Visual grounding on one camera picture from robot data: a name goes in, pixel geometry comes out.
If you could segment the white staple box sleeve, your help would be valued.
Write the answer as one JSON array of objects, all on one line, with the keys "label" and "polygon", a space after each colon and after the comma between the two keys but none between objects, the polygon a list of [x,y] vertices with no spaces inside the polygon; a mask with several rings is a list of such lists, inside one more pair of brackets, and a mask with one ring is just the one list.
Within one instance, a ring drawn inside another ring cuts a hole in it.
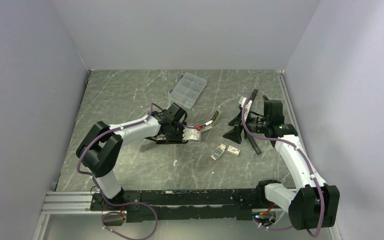
[{"label": "white staple box sleeve", "polygon": [[238,156],[240,154],[240,149],[238,149],[232,145],[229,145],[227,148],[227,152],[234,155],[234,156]]}]

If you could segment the staple tray with staples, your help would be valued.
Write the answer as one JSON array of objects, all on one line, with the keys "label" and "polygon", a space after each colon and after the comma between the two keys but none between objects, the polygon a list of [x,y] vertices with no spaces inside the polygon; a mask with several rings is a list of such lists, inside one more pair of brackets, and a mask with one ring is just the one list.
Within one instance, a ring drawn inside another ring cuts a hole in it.
[{"label": "staple tray with staples", "polygon": [[226,146],[224,144],[220,144],[213,152],[212,154],[210,155],[210,157],[213,159],[213,160],[218,160],[222,155],[223,153],[225,152],[225,149],[226,149]]}]

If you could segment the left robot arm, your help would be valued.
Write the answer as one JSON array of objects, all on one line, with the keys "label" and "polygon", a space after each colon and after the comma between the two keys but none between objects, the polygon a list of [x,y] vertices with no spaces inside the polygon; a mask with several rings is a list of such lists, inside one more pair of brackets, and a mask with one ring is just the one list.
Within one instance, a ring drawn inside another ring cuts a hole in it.
[{"label": "left robot arm", "polygon": [[122,147],[147,139],[157,144],[184,144],[184,122],[187,112],[173,103],[161,111],[150,109],[148,114],[125,123],[108,125],[96,122],[76,150],[78,165],[101,191],[103,203],[110,210],[119,209],[124,202],[124,189],[118,183],[114,167]]}]

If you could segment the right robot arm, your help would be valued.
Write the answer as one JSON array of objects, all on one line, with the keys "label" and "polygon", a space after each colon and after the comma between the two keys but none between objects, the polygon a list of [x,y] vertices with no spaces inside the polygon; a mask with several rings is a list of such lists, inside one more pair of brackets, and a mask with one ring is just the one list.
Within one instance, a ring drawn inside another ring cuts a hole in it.
[{"label": "right robot arm", "polygon": [[327,184],[314,168],[296,128],[285,122],[281,101],[265,100],[263,114],[252,112],[251,105],[250,98],[240,98],[240,112],[228,123],[233,129],[223,137],[239,143],[245,133],[248,138],[270,141],[285,162],[295,189],[278,180],[262,180],[256,187],[255,202],[262,208],[271,203],[280,207],[288,214],[292,228],[306,230],[316,238],[323,228],[335,225],[339,189]]}]

